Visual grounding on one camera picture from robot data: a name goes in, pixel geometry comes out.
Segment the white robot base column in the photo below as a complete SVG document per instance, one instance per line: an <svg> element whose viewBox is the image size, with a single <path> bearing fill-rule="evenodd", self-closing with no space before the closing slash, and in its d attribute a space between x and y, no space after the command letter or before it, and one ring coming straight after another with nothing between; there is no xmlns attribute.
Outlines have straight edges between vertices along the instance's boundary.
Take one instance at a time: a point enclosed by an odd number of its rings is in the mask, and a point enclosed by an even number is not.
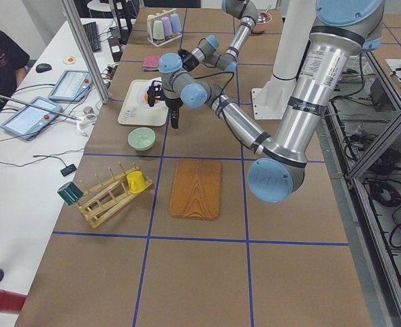
<svg viewBox="0 0 401 327"><path fill-rule="evenodd" d="M252 90L255 119L276 120L283 117L296 86L315 16L315 0L289 2L271 79L263 88Z"/></svg>

